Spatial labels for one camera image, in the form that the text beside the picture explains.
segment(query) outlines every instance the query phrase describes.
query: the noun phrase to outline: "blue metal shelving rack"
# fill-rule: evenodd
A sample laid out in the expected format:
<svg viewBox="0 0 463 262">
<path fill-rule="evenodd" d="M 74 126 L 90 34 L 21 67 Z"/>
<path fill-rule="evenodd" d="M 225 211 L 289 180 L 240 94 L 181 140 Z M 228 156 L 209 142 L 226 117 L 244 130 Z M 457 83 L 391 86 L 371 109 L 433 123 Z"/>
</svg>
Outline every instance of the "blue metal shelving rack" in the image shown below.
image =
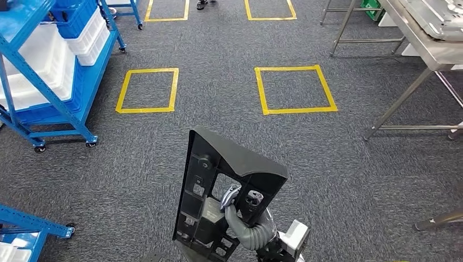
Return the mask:
<svg viewBox="0 0 463 262">
<path fill-rule="evenodd" d="M 55 4 L 55 1 L 56 0 L 15 0 L 13 1 L 14 6 L 10 8 L 9 11 L 0 12 L 0 79 L 3 84 L 9 108 L 9 111 L 6 111 L 0 106 L 0 121 L 17 131 L 32 143 L 36 152 L 45 151 L 45 140 L 43 138 L 49 136 L 81 135 L 85 138 L 88 147 L 96 145 L 98 137 L 89 131 L 85 126 L 85 122 L 116 40 L 119 43 L 121 52 L 124 53 L 126 51 L 126 45 L 119 34 L 114 19 L 111 15 L 107 16 L 111 26 L 110 36 L 95 65 L 91 67 L 82 67 L 79 65 L 75 69 L 83 73 L 85 82 L 74 83 L 73 88 L 82 89 L 82 107 L 78 112 L 70 112 L 64 102 L 53 93 L 18 52 L 21 45 Z M 100 2 L 105 14 L 110 14 L 106 0 L 100 0 Z M 30 122 L 20 122 L 17 119 L 2 55 L 4 55 L 42 93 L 42 95 L 60 112 L 60 115 Z M 69 123 L 74 129 L 50 132 L 33 132 L 30 129 L 30 126 L 35 125 L 62 123 Z"/>
<path fill-rule="evenodd" d="M 109 7 L 113 7 L 113 8 L 131 7 L 132 10 L 133 10 L 132 12 L 120 13 L 119 11 L 117 11 L 116 15 L 119 15 L 119 16 L 133 15 L 133 16 L 135 16 L 136 23 L 138 24 L 138 29 L 142 30 L 143 29 L 143 22 L 140 19 L 140 15 L 138 14 L 138 7 L 136 5 L 137 5 L 137 0 L 130 0 L 130 3 L 127 3 L 127 4 L 108 4 Z"/>
<path fill-rule="evenodd" d="M 0 242 L 15 246 L 20 243 L 19 249 L 32 250 L 28 262 L 37 261 L 48 235 L 68 239 L 75 231 L 72 223 L 56 224 L 3 205 L 0 205 L 0 225 Z"/>
</svg>

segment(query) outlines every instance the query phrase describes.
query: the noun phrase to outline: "yellow tape square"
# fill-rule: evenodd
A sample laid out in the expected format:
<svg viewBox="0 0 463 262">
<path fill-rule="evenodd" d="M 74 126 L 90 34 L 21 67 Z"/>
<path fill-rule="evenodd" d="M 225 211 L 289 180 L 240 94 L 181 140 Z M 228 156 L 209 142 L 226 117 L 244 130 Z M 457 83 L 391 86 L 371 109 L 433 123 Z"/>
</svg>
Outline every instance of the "yellow tape square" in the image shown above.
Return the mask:
<svg viewBox="0 0 463 262">
<path fill-rule="evenodd" d="M 289 11 L 291 12 L 291 17 L 252 17 L 251 15 L 251 8 L 249 5 L 249 0 L 245 0 L 245 8 L 246 8 L 246 15 L 248 20 L 250 21 L 281 21 L 281 20 L 295 20 L 296 11 L 294 11 L 293 3 L 291 0 L 286 0 L 288 3 Z"/>
<path fill-rule="evenodd" d="M 130 82 L 132 74 L 143 74 L 143 73 L 163 73 L 172 72 L 174 73 L 172 79 L 172 86 L 170 88 L 169 106 L 166 108 L 122 108 L 124 99 L 127 93 L 127 87 Z M 156 69 L 134 69 L 129 70 L 126 73 L 126 78 L 122 84 L 121 93 L 119 94 L 119 100 L 117 101 L 116 111 L 121 114 L 127 113 L 155 113 L 155 112 L 174 112 L 175 111 L 175 97 L 177 95 L 177 83 L 179 81 L 179 69 L 178 68 L 156 68 Z"/>
<path fill-rule="evenodd" d="M 260 104 L 262 105 L 262 112 L 264 115 L 271 114 L 297 114 L 297 113 L 313 113 L 313 112 L 336 112 L 337 106 L 334 103 L 333 97 L 331 96 L 330 88 L 328 87 L 327 81 L 323 76 L 322 69 L 319 65 L 312 67 L 256 67 L 257 88 L 259 89 Z M 267 100 L 265 99 L 264 83 L 262 82 L 261 71 L 307 71 L 315 70 L 317 72 L 320 83 L 322 84 L 323 91 L 327 96 L 328 103 L 330 106 L 318 107 L 318 108 L 287 108 L 287 109 L 269 109 L 267 106 Z"/>
<path fill-rule="evenodd" d="M 150 0 L 150 2 L 148 3 L 148 8 L 146 9 L 146 15 L 145 15 L 145 22 L 170 22 L 170 21 L 188 20 L 190 0 L 185 0 L 185 12 L 183 13 L 183 17 L 177 17 L 177 18 L 150 18 L 151 9 L 153 8 L 153 1 L 154 0 Z"/>
</svg>

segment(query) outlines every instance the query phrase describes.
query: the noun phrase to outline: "white storage box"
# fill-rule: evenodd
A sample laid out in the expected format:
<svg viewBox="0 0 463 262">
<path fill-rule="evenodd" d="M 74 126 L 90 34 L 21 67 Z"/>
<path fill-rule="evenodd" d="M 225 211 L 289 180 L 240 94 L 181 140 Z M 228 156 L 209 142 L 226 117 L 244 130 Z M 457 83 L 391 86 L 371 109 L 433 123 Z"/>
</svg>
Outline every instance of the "white storage box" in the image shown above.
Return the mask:
<svg viewBox="0 0 463 262">
<path fill-rule="evenodd" d="M 28 262 L 31 255 L 30 249 L 18 249 L 12 244 L 0 242 L 0 262 Z"/>
<path fill-rule="evenodd" d="M 12 244 L 0 242 L 0 262 L 11 262 L 16 249 Z"/>
<path fill-rule="evenodd" d="M 61 99 L 72 96 L 75 55 L 58 33 L 56 25 L 40 25 L 19 49 L 19 53 L 49 88 Z M 48 100 L 8 60 L 5 68 L 16 110 L 48 103 Z M 0 83 L 0 104 L 8 109 Z"/>
<path fill-rule="evenodd" d="M 106 0 L 106 4 L 130 4 L 130 0 Z"/>
<path fill-rule="evenodd" d="M 82 66 L 92 66 L 96 63 L 109 34 L 106 21 L 97 8 L 79 37 L 66 41 Z"/>
</svg>

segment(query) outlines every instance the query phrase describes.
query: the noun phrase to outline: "gray carpet floor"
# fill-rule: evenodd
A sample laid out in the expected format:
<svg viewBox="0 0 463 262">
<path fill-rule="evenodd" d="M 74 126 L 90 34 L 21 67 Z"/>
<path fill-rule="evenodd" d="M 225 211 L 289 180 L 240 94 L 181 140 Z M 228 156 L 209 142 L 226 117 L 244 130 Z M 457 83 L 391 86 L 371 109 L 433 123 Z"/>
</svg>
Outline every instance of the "gray carpet floor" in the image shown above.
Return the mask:
<svg viewBox="0 0 463 262">
<path fill-rule="evenodd" d="M 43 154 L 0 130 L 0 203 L 66 224 L 70 240 L 50 237 L 40 261 L 127 262 L 156 253 L 184 261 L 170 238 L 180 196 L 188 131 L 201 125 L 289 169 L 271 209 L 285 231 L 293 219 L 312 229 L 306 261 L 461 261 L 463 225 L 417 233 L 412 224 L 463 204 L 463 140 L 446 132 L 378 132 L 372 125 L 425 68 L 420 58 L 389 56 L 393 44 L 329 48 L 342 14 L 318 24 L 324 1 L 292 0 L 298 19 L 248 21 L 244 1 L 221 0 L 187 21 L 118 17 L 127 53 L 114 50 L 87 124 L 99 135 L 50 143 Z M 139 9 L 145 16 L 147 0 Z M 333 6 L 347 1 L 334 1 Z M 179 17 L 182 0 L 154 0 L 151 18 Z M 254 17 L 290 15 L 283 0 L 250 0 Z M 345 37 L 400 37 L 353 15 Z M 338 112 L 262 114 L 254 67 L 319 64 Z M 179 68 L 175 112 L 119 114 L 130 69 Z M 461 74 L 448 74 L 463 93 Z M 167 106 L 170 73 L 137 75 L 124 108 Z M 269 108 L 324 106 L 313 72 L 263 74 Z M 460 123 L 463 110 L 432 76 L 391 123 Z M 255 261 L 238 249 L 230 261 Z"/>
</svg>

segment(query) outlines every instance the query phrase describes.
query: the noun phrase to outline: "black plastic panel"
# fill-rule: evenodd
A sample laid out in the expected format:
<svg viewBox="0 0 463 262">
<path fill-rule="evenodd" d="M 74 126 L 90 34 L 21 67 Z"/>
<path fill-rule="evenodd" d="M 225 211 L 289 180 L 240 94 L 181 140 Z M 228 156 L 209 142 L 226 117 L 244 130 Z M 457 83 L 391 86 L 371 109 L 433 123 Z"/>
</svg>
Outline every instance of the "black plastic panel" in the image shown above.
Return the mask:
<svg viewBox="0 0 463 262">
<path fill-rule="evenodd" d="M 287 169 L 204 128 L 189 133 L 188 154 L 173 240 L 189 261 L 227 261 L 239 241 L 227 235 L 227 221 L 212 189 L 218 174 L 241 184 L 235 199 L 242 219 L 252 226 L 287 180 Z M 250 206 L 250 190 L 264 198 Z"/>
</svg>

